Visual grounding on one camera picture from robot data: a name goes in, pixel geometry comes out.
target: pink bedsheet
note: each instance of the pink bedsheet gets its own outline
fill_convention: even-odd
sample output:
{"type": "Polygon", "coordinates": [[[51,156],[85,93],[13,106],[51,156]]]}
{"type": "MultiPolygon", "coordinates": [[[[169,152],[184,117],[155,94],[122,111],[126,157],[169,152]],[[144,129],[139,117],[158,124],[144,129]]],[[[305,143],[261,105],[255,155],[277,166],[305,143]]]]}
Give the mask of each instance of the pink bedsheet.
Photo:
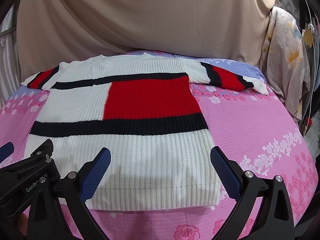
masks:
{"type": "MultiPolygon", "coordinates": [[[[309,205],[318,177],[298,128],[275,94],[270,89],[269,95],[264,96],[251,90],[236,93],[196,84],[191,84],[190,90],[199,102],[215,145],[229,159],[258,177],[284,178],[296,224],[309,205]]],[[[1,109],[0,145],[8,141],[15,145],[14,154],[1,166],[23,157],[26,136],[47,95],[48,92],[20,88],[1,109]]],[[[223,188],[220,200],[218,206],[211,207],[91,213],[111,240],[209,240],[235,205],[223,188]]],[[[241,237],[249,233],[260,201],[257,200],[241,237]]],[[[68,208],[62,208],[72,232],[81,238],[68,208]]]]}

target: color-block sweater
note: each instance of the color-block sweater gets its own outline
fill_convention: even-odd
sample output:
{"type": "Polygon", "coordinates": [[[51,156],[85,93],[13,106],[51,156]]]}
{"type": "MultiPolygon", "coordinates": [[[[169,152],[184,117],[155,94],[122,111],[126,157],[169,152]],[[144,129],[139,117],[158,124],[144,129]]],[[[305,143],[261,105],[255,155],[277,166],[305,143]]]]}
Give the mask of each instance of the color-block sweater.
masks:
{"type": "Polygon", "coordinates": [[[86,202],[90,209],[216,205],[221,182],[210,163],[214,142],[190,92],[192,82],[268,94],[257,79],[190,59],[145,53],[60,63],[22,83],[50,91],[25,157],[50,138],[64,177],[102,147],[110,149],[111,164],[86,202]]]}

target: beige curtain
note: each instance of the beige curtain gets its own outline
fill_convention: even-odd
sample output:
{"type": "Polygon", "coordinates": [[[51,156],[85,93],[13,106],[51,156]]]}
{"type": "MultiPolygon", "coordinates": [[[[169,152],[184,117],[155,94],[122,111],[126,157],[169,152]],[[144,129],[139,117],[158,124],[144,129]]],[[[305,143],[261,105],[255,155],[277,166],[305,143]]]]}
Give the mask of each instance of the beige curtain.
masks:
{"type": "Polygon", "coordinates": [[[256,65],[275,0],[21,0],[22,79],[136,49],[256,65]]]}

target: ribbed hem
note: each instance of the ribbed hem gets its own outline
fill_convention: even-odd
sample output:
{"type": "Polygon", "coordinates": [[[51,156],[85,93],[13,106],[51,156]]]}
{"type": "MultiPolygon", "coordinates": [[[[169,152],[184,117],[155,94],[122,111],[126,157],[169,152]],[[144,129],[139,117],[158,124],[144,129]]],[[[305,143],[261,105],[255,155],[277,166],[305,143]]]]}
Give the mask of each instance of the ribbed hem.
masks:
{"type": "Polygon", "coordinates": [[[101,189],[95,199],[86,201],[94,210],[108,211],[151,211],[186,207],[213,206],[219,204],[221,182],[171,188],[149,189],[101,189]]]}

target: red stripe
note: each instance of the red stripe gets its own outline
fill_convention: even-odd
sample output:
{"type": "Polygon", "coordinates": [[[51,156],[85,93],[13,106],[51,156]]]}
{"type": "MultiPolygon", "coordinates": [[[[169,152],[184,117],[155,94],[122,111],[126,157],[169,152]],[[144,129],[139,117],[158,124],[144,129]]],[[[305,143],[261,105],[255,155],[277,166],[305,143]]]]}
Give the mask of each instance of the red stripe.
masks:
{"type": "Polygon", "coordinates": [[[201,113],[189,77],[113,82],[103,120],[148,119],[201,113]]]}
{"type": "Polygon", "coordinates": [[[33,89],[40,89],[39,87],[39,84],[45,80],[50,74],[51,72],[54,70],[53,69],[50,69],[48,71],[45,71],[45,72],[42,72],[35,80],[33,80],[30,84],[30,88],[33,88],[33,89]]]}
{"type": "Polygon", "coordinates": [[[234,91],[242,91],[246,89],[244,85],[239,81],[236,74],[225,70],[223,68],[219,68],[216,66],[212,66],[213,70],[217,72],[221,78],[221,88],[230,89],[234,91]]]}

